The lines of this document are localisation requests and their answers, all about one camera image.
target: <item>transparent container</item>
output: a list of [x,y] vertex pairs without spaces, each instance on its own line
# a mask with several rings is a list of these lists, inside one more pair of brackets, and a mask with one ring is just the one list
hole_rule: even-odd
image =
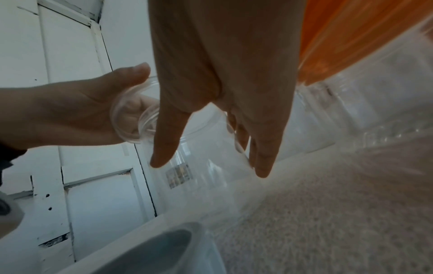
[[433,17],[356,64],[298,90],[350,165],[429,181],[433,162]]
[[227,130],[226,116],[213,104],[194,113],[173,158],[161,168],[148,163],[159,113],[156,77],[122,94],[111,110],[112,124],[125,141],[141,144],[148,184],[153,184],[170,226],[198,221],[219,231],[248,215],[263,195],[260,179]]

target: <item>granite surface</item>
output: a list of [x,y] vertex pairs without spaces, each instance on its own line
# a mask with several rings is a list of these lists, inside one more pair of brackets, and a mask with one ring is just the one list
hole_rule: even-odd
[[228,273],[433,273],[433,180],[366,178],[329,147],[277,164],[266,184],[216,237]]

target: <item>orange object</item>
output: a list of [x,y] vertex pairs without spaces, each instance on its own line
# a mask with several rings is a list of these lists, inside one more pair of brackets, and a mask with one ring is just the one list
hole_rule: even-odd
[[308,0],[298,83],[322,81],[433,14],[433,0]]

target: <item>hand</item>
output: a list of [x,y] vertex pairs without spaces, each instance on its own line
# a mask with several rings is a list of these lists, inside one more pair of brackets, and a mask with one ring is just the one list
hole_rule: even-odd
[[161,106],[150,164],[175,153],[191,113],[208,103],[228,122],[259,177],[289,119],[305,0],[149,0]]
[[[15,149],[121,143],[110,121],[113,100],[149,74],[143,63],[89,80],[0,89],[0,142]],[[144,101],[135,107],[138,117],[148,105]],[[137,119],[125,121],[134,130]]]

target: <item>beige countertop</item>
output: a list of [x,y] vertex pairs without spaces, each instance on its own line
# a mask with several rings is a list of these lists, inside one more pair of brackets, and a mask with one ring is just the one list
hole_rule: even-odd
[[[329,147],[264,183],[259,208],[216,236],[228,273],[433,273],[433,180],[365,178]],[[166,226],[157,217],[62,273],[91,273]]]

